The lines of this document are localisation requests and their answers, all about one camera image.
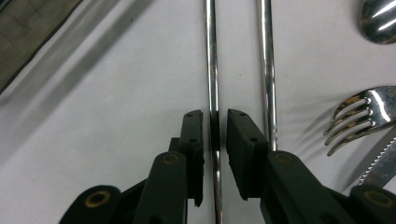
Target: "fork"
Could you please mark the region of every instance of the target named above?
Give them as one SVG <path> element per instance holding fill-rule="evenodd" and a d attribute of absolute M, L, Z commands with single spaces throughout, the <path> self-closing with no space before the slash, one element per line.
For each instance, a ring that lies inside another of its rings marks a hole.
<path fill-rule="evenodd" d="M 396 86 L 380 86 L 361 91 L 343 101 L 333 112 L 332 121 L 324 135 L 333 131 L 326 140 L 329 145 L 337 136 L 358 125 L 368 124 L 346 133 L 330 151 L 331 156 L 345 144 L 369 133 L 374 133 L 396 123 Z"/>

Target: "spoon bowl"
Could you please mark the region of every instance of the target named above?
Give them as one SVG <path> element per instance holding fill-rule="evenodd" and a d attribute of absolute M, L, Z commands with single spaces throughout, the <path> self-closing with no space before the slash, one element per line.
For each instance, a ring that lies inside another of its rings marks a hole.
<path fill-rule="evenodd" d="M 376 44 L 396 42 L 396 0 L 364 0 L 361 31 Z"/>

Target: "brass screw insert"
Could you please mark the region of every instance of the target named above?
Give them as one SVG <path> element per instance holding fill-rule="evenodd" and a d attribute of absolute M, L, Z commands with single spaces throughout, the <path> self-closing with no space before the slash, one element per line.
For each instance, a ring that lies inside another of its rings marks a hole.
<path fill-rule="evenodd" d="M 293 158 L 288 154 L 278 153 L 275 158 L 282 163 L 293 163 Z"/>
<path fill-rule="evenodd" d="M 166 155 L 163 157 L 163 163 L 165 164 L 174 164 L 178 162 L 178 156 L 177 155 Z"/>
<path fill-rule="evenodd" d="M 385 208 L 390 208 L 393 206 L 393 200 L 382 192 L 367 190 L 364 192 L 364 197 L 377 206 Z"/>
<path fill-rule="evenodd" d="M 99 190 L 92 193 L 85 200 L 85 206 L 89 208 L 95 208 L 102 206 L 110 200 L 110 193 L 107 190 Z"/>

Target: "white table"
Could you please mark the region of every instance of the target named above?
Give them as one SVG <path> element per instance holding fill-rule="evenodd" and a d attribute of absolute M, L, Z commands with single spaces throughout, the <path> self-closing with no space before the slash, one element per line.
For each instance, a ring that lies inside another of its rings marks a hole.
<path fill-rule="evenodd" d="M 332 110 L 358 91 L 395 85 L 396 45 L 362 37 L 360 4 L 273 1 L 279 148 L 344 193 L 389 130 L 327 157 Z M 262 129 L 256 2 L 216 7 L 224 220 L 263 223 L 260 201 L 239 197 L 224 144 L 228 108 Z M 0 223 L 56 223 L 85 189 L 128 189 L 195 109 L 205 114 L 205 185 L 202 206 L 189 202 L 189 223 L 214 223 L 205 60 L 204 1 L 84 1 L 2 96 Z M 386 189 L 395 193 L 395 182 Z"/>

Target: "serrated knife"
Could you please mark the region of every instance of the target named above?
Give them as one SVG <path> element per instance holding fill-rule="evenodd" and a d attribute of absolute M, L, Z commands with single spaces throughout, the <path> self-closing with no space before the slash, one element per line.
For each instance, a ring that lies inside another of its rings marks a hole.
<path fill-rule="evenodd" d="M 396 175 L 396 137 L 384 147 L 361 177 L 359 185 L 383 188 Z"/>

